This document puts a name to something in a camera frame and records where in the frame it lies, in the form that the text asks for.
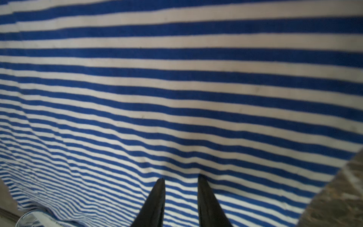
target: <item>blue and white striped fabric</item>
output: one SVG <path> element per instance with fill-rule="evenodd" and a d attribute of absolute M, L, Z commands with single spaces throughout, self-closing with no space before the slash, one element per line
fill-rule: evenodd
<path fill-rule="evenodd" d="M 290 227 L 363 144 L 363 1 L 1 0 L 0 175 L 20 209 Z"/>

